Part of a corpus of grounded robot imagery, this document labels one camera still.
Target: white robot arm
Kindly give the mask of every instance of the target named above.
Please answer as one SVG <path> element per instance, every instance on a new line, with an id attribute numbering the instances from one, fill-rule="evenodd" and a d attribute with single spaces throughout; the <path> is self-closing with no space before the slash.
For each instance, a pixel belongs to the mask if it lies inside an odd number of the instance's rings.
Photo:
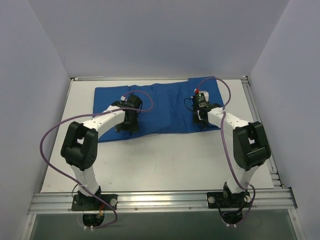
<path id="1" fill-rule="evenodd" d="M 221 127 L 223 108 L 219 104 L 210 104 L 207 92 L 196 90 L 192 101 L 194 123 Z M 233 169 L 239 183 L 245 187 L 259 166 L 271 156 L 264 127 L 260 122 L 250 123 L 226 112 L 223 131 L 233 137 L 233 156 L 237 163 Z M 230 198 L 244 191 L 232 176 L 223 190 Z"/>
<path id="2" fill-rule="evenodd" d="M 128 100 L 124 97 L 116 101 L 104 112 L 110 112 L 120 108 L 140 108 L 142 101 L 135 95 L 130 95 Z M 98 139 L 111 128 L 117 132 L 137 132 L 138 112 L 135 110 L 118 110 L 109 114 L 94 117 L 82 123 L 72 122 L 67 130 L 61 156 L 71 166 L 75 178 L 82 183 L 91 193 L 99 194 L 101 189 L 96 181 L 93 164 L 98 153 Z M 78 187 L 78 193 L 88 198 L 91 197 L 82 187 Z"/>

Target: white table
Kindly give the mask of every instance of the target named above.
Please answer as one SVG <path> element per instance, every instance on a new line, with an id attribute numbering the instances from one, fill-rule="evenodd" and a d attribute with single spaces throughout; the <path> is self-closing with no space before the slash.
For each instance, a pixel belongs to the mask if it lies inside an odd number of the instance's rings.
<path id="1" fill-rule="evenodd" d="M 186 80 L 74 81 L 62 119 L 92 113 L 96 87 L 182 81 Z M 241 81 L 226 82 L 232 93 L 226 110 L 241 119 L 252 121 Z M 219 82 L 218 87 L 223 101 L 226 102 L 226 87 Z M 68 125 L 66 123 L 58 130 L 50 162 L 74 176 L 70 166 L 60 156 Z M 232 138 L 225 136 L 232 155 Z M 102 142 L 98 144 L 97 159 L 93 166 L 103 192 L 221 190 L 224 182 L 231 177 L 219 130 L 188 134 L 152 134 L 130 140 Z M 274 187 L 267 164 L 258 169 L 251 183 L 257 189 Z M 74 185 L 73 181 L 49 167 L 41 192 L 71 192 Z"/>

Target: glass panel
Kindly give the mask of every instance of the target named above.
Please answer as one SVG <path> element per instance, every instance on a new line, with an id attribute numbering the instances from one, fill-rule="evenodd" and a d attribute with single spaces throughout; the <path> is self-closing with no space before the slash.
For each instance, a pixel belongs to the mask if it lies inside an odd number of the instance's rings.
<path id="1" fill-rule="evenodd" d="M 112 218 L 109 213 L 105 221 Z M 297 239 L 287 210 L 254 210 L 237 228 L 226 227 L 216 211 L 123 213 L 115 224 L 93 232 L 81 222 L 80 214 L 37 215 L 30 239 Z"/>

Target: screw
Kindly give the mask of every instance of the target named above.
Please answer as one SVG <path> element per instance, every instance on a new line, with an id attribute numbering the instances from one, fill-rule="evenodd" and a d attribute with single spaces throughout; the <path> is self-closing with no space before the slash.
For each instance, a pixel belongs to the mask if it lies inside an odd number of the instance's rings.
<path id="1" fill-rule="evenodd" d="M 210 204 L 214 204 L 215 203 L 215 198 L 213 197 L 213 196 L 210 196 L 209 198 L 208 198 L 208 203 L 210 203 Z"/>
<path id="2" fill-rule="evenodd" d="M 117 199 L 112 198 L 112 199 L 110 200 L 110 205 L 111 205 L 111 206 L 115 206 L 116 204 L 117 204 Z"/>
<path id="3" fill-rule="evenodd" d="M 244 196 L 244 201 L 246 202 L 246 203 L 250 203 L 251 202 L 251 197 L 250 196 Z"/>

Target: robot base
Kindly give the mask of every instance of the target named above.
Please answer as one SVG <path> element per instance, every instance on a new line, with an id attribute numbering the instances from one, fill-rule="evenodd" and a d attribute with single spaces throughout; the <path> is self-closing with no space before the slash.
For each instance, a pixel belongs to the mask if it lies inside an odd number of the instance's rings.
<path id="1" fill-rule="evenodd" d="M 210 209 L 219 209 L 222 219 L 228 224 L 237 224 L 243 218 L 243 209 L 250 206 L 250 194 L 247 191 L 235 193 L 232 198 L 224 192 L 207 192 L 207 203 Z M 221 211 L 221 209 L 238 209 Z"/>
<path id="2" fill-rule="evenodd" d="M 113 209 L 117 209 L 118 195 L 117 194 L 101 194 L 101 188 L 95 193 L 96 196 L 110 204 Z M 74 195 L 72 201 L 72 211 L 111 211 L 107 206 L 102 208 L 102 203 L 92 196 L 85 196 L 78 191 L 78 194 Z"/>

